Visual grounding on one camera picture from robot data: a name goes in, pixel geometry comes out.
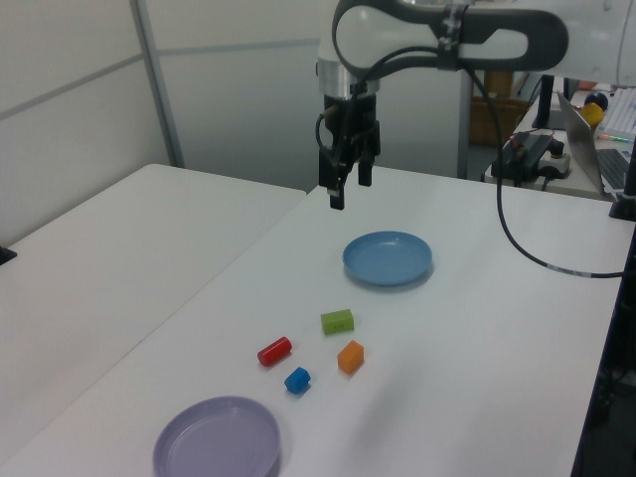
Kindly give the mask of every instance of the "orange cube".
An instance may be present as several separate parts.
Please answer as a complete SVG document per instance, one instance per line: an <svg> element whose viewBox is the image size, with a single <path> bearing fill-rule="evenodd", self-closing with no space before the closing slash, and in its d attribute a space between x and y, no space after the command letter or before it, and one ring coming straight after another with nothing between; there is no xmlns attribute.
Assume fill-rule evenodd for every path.
<svg viewBox="0 0 636 477"><path fill-rule="evenodd" d="M353 375L364 362L365 348L353 340L338 353L338 368L348 375Z"/></svg>

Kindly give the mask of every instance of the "purple plate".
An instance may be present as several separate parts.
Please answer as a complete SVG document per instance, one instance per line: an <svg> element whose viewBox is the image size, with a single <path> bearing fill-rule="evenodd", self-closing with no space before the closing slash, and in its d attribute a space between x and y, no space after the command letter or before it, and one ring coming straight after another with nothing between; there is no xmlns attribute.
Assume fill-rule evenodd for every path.
<svg viewBox="0 0 636 477"><path fill-rule="evenodd" d="M159 435L157 477L264 477L280 450L276 419L246 397L215 397L188 407Z"/></svg>

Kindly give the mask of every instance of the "plate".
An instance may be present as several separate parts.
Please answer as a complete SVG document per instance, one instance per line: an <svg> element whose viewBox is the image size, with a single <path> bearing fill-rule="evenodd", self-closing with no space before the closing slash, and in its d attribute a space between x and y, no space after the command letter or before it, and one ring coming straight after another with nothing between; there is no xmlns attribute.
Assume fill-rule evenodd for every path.
<svg viewBox="0 0 636 477"><path fill-rule="evenodd" d="M271 412L246 397L215 397L177 415L153 452L156 477L264 477L280 450Z"/></svg>
<svg viewBox="0 0 636 477"><path fill-rule="evenodd" d="M374 232L353 240L342 254L354 278L379 286L405 285L423 278L432 252L419 237L404 232Z"/></svg>

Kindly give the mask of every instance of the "blue plate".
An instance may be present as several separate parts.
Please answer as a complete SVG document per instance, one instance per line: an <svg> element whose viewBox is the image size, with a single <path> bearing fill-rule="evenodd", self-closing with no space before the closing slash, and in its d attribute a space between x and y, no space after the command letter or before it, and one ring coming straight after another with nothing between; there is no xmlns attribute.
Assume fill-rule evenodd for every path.
<svg viewBox="0 0 636 477"><path fill-rule="evenodd" d="M432 264L428 244L404 232L374 232L353 240L342 254L354 278L379 286L406 285L423 278Z"/></svg>

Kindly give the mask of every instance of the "white table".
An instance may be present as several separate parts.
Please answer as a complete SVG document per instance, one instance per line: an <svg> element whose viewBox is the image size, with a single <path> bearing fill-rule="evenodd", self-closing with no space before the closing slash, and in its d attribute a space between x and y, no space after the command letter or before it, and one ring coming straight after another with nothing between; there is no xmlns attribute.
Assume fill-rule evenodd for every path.
<svg viewBox="0 0 636 477"><path fill-rule="evenodd" d="M585 98L590 91L577 91L572 97L572 104L583 105ZM557 95L553 94L552 97L553 110L560 111L558 105ZM535 101L528 113L524 116L523 120L519 123L519 126L515 129L515 132L530 131L533 130L533 121L537 117L537 110L539 108L539 102ZM550 135L553 132L549 129L541 129L534 132L534 134L547 134ZM565 131L554 131L555 139L561 141L564 144L563 152L570 154L569 145L567 143L567 135ZM624 144L614 141L600 140L594 141L596 149L619 149L620 151L627 151L628 156L631 154L633 144ZM565 194L569 196L585 197L588 199L607 200L598 193L596 187L589 180L585 172L581 169L576 162L576 158L572 157L569 162L569 173L565 179L554 179L548 182L546 187L547 192L553 192L556 194ZM497 183L497 178L492 175L492 166L489 166L483 175L484 182L490 184ZM544 184L544 177L539 177L534 181L528 181L522 183L521 187L524 189L533 189L539 191ZM504 181L506 185L512 185L512 181Z"/></svg>
<svg viewBox="0 0 636 477"><path fill-rule="evenodd" d="M0 267L0 464L305 196L147 166Z"/></svg>
<svg viewBox="0 0 636 477"><path fill-rule="evenodd" d="M298 207L0 468L1 477L150 477L164 425L216 396L275 415L274 475L569 475L618 279L557 274L518 254L492 185L375 168L344 212L324 189ZM562 266L622 269L634 225L609 204L507 188L510 228ZM434 272L419 287L357 285L341 253L377 230L416 234ZM351 308L356 330L325 337L320 314ZM256 352L280 336L271 369ZM351 378L336 355L355 339ZM298 366L311 389L289 394Z"/></svg>

